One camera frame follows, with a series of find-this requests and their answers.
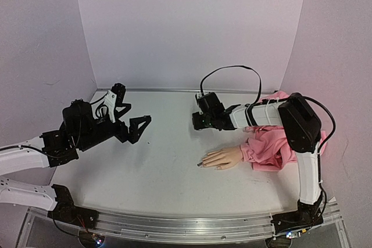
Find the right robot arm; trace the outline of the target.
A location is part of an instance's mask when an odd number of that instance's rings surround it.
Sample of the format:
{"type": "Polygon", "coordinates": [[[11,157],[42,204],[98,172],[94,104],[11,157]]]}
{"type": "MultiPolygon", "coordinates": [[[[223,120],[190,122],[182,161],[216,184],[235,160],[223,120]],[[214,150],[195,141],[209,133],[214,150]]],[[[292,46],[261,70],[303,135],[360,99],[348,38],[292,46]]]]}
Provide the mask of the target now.
{"type": "Polygon", "coordinates": [[[291,162],[299,170],[299,215],[318,215],[323,198],[319,157],[326,136],[321,121],[307,99],[299,93],[278,92],[246,105],[225,107],[214,92],[195,97],[199,111],[192,114],[195,130],[219,131],[239,129],[249,133],[245,143],[209,152],[202,167],[219,170],[244,161],[253,169],[279,171],[291,162]]]}

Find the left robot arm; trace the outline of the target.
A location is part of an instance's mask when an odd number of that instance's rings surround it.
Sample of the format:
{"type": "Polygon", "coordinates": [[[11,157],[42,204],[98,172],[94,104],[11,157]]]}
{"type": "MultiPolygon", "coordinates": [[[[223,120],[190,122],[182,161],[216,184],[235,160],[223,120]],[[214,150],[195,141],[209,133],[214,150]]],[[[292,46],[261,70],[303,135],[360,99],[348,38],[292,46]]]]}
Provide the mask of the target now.
{"type": "Polygon", "coordinates": [[[1,203],[18,204],[54,211],[64,222],[78,218],[78,209],[58,193],[57,185],[37,186],[8,179],[6,175],[33,169],[53,168],[77,160],[81,152],[116,138],[121,143],[135,144],[151,123],[151,116],[130,119],[129,125],[120,117],[130,109],[121,104],[121,111],[109,111],[94,118],[92,106],[75,100],[62,111],[63,122],[58,130],[42,133],[31,140],[1,148],[1,203]]]}

